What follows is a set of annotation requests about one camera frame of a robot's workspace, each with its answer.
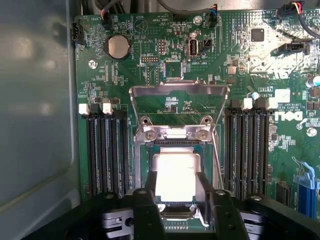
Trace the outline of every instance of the metal bracket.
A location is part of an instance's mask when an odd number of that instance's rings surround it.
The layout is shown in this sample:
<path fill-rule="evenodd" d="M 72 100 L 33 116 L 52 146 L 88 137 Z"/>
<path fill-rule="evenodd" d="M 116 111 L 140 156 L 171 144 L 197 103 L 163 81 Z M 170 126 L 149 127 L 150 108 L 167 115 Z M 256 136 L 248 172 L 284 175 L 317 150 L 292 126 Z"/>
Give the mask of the metal bracket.
<path fill-rule="evenodd" d="M 108 238 L 116 238 L 134 233 L 134 211 L 130 208 L 115 209 L 102 214 L 102 227 L 107 229 Z"/>
<path fill-rule="evenodd" d="M 216 123 L 222 114 L 224 105 L 228 99 L 228 94 L 230 89 L 227 85 L 211 85 L 211 84 L 201 84 L 198 80 L 177 80 L 168 81 L 166 83 L 160 82 L 159 85 L 153 86 L 133 86 L 129 89 L 130 100 L 133 107 L 133 111 L 138 121 L 139 127 L 150 124 L 148 117 L 140 117 L 138 106 L 136 102 L 137 97 L 143 96 L 168 96 L 173 91 L 185 91 L 190 95 L 212 95 L 221 96 L 223 101 L 219 106 L 219 112 L 215 119 L 213 119 L 212 124 Z"/>

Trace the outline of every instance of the sticker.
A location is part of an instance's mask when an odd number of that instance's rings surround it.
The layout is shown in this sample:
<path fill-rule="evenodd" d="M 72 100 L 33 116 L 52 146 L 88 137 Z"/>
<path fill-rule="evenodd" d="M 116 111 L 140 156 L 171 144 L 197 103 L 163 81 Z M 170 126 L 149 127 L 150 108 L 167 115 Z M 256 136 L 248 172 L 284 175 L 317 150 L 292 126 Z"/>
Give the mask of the sticker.
<path fill-rule="evenodd" d="M 274 97 L 278 103 L 290 103 L 290 89 L 276 89 Z"/>

